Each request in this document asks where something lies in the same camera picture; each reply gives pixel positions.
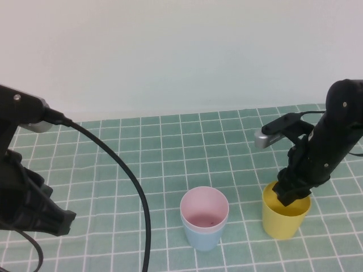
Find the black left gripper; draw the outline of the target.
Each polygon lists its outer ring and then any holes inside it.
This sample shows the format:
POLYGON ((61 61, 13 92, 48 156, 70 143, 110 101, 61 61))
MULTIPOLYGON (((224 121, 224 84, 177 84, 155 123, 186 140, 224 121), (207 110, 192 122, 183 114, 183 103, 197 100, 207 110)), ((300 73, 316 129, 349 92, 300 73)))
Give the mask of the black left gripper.
POLYGON ((21 161, 11 150, 1 159, 1 221, 22 231, 67 235, 76 213, 57 206, 53 189, 21 161))

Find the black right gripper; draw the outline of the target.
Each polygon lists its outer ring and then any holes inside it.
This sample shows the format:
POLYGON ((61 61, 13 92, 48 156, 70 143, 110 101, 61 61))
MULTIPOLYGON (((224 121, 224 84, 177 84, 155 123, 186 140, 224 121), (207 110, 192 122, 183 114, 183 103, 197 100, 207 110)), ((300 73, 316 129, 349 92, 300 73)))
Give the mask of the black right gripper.
POLYGON ((312 188, 327 182, 357 143, 357 121, 336 120, 326 113, 316 125, 296 117, 282 132, 294 143, 288 166, 278 173, 272 188, 284 206, 308 197, 312 188))

